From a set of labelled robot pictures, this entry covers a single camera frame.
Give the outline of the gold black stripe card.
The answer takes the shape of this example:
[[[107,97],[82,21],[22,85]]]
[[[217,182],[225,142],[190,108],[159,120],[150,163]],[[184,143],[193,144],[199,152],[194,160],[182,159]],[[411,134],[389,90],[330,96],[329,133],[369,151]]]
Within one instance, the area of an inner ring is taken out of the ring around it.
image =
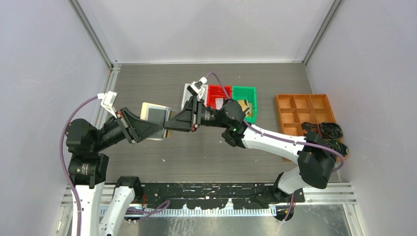
[[[169,138],[169,137],[171,136],[171,134],[172,134],[171,130],[170,130],[170,129],[168,129],[168,128],[166,128],[166,124],[167,124],[167,122],[170,120],[171,115],[172,115],[172,110],[169,110],[169,109],[168,109],[168,110],[166,111],[166,117],[165,117],[165,121],[164,121],[164,123],[163,123],[163,126],[164,126],[164,134],[163,134],[163,139]]]

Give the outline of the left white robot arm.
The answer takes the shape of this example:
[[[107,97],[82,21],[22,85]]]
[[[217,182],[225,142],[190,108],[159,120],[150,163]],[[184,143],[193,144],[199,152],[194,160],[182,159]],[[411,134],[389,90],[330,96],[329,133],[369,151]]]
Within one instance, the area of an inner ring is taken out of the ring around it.
[[[106,181],[109,157],[102,150],[126,139],[138,143],[163,129],[161,123],[142,120],[127,108],[117,111],[101,129],[78,118],[66,129],[66,146],[72,154],[68,175],[74,204],[75,236],[115,236],[131,203],[144,197],[139,177],[119,177],[113,198],[100,217],[101,198]]]

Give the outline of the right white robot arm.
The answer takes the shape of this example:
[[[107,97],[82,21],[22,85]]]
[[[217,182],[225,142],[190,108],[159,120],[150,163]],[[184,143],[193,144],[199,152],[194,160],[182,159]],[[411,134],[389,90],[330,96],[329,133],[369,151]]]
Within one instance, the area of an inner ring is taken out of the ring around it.
[[[261,129],[245,120],[241,105],[226,99],[217,110],[206,107],[195,96],[184,108],[164,122],[168,130],[190,132],[200,126],[224,128],[222,137],[232,147],[263,150],[284,157],[297,167],[278,175],[273,195],[279,202],[306,186],[325,189],[336,163],[335,154],[318,134],[290,136]]]

